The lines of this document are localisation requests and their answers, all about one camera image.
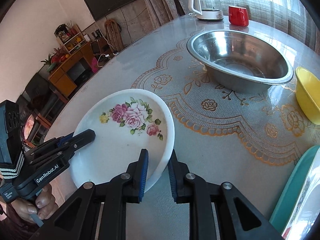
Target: pink rose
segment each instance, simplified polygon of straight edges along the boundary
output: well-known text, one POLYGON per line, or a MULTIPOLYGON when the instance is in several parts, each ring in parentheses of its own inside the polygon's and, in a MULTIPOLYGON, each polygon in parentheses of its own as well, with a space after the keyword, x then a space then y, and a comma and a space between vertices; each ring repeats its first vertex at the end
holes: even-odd
POLYGON ((159 132, 159 127, 155 124, 149 124, 147 127, 147 134, 148 135, 157 135, 157 133, 159 132))
POLYGON ((121 123, 120 119, 123 118, 124 112, 128 110, 128 107, 126 104, 122 104, 122 105, 118 104, 114 108, 115 109, 111 114, 112 120, 115 122, 121 123))
POLYGON ((145 119, 148 117, 146 108, 139 103, 133 103, 127 111, 124 112, 123 120, 127 127, 136 129, 141 127, 145 123, 145 119))

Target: yellow plastic container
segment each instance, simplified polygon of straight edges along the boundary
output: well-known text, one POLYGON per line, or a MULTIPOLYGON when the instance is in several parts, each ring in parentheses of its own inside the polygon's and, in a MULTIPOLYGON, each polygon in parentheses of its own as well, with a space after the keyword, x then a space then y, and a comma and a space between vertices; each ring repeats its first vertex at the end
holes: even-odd
POLYGON ((297 67, 295 73, 297 101, 309 120, 320 124, 320 80, 303 67, 297 67))

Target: floral plate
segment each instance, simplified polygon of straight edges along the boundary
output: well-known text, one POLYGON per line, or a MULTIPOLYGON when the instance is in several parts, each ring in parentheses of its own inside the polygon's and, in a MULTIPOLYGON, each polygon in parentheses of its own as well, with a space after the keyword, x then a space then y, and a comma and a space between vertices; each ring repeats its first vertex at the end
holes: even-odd
POLYGON ((70 173, 77 187, 100 184, 125 172, 140 151, 149 152, 145 191, 160 178, 171 157, 174 125, 171 112, 156 94, 142 89, 116 92, 96 103, 82 118, 74 135, 87 129, 95 140, 76 151, 70 173))

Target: red mug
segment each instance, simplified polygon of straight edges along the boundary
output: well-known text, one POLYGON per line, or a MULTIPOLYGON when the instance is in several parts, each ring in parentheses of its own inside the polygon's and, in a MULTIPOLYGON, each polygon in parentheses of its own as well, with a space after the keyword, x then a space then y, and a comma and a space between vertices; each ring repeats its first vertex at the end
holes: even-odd
POLYGON ((247 9, 238 6, 229 6, 229 22, 233 25, 247 27, 249 25, 247 9))

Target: human hand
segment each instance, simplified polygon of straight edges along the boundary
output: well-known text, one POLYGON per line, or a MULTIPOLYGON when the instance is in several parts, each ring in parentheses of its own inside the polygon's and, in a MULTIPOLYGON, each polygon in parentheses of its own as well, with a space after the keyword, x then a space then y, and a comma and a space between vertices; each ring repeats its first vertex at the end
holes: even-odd
POLYGON ((32 203, 22 198, 16 199, 11 203, 11 205, 19 217, 27 222, 34 223, 30 214, 38 214, 38 217, 41 220, 50 218, 58 209, 58 205, 55 201, 56 198, 52 195, 52 187, 48 184, 43 187, 41 193, 36 199, 36 205, 39 208, 38 211, 32 203))

